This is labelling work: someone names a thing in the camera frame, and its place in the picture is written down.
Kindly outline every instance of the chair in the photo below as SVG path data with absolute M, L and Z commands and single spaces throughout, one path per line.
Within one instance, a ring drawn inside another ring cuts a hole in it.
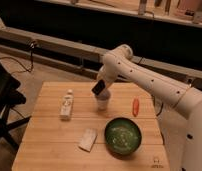
M 16 89 L 20 82 L 13 78 L 0 63 L 0 138 L 3 137 L 18 150 L 19 145 L 10 135 L 9 131 L 27 123 L 30 117 L 7 123 L 10 109 L 17 104 L 24 104 L 26 98 Z

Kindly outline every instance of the small orange object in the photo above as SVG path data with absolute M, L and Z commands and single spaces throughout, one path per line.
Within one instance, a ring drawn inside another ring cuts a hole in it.
M 132 114 L 133 116 L 137 116 L 138 115 L 138 112 L 139 112 L 139 100 L 137 98 L 135 98 L 133 100 L 133 105 L 132 105 Z

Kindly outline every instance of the white bottle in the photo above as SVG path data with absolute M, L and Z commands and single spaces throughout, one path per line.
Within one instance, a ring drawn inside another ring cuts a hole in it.
M 73 91 L 70 89 L 63 97 L 63 103 L 61 106 L 60 118 L 63 120 L 70 120 L 73 106 Z

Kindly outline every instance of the wooden tabletop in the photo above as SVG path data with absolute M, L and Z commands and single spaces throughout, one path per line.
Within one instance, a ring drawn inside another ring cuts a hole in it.
M 150 94 L 132 83 L 114 83 L 106 111 L 99 111 L 91 92 L 95 82 L 45 82 L 15 158 L 13 171 L 169 171 Z M 70 121 L 59 117 L 63 96 L 73 89 Z M 137 117 L 132 102 L 140 102 Z M 106 148 L 104 129 L 115 117 L 127 117 L 142 132 L 142 145 L 131 156 L 117 158 Z M 98 132 L 91 152 L 78 147 L 87 128 Z

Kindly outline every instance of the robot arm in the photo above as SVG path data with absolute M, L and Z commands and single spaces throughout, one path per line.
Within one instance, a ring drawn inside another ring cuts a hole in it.
M 92 91 L 96 97 L 102 96 L 117 76 L 121 75 L 173 107 L 188 119 L 182 170 L 202 171 L 202 92 L 131 63 L 129 59 L 132 56 L 133 52 L 127 45 L 107 52 L 102 57 L 103 66 L 98 73 L 98 83 Z
M 129 61 L 132 56 L 132 49 L 128 45 L 118 46 L 102 56 L 104 65 L 98 73 L 99 82 L 93 92 L 101 95 L 102 90 L 107 89 L 120 75 L 158 97 L 185 118 L 189 118 L 194 107 L 202 101 L 202 92 L 132 63 Z

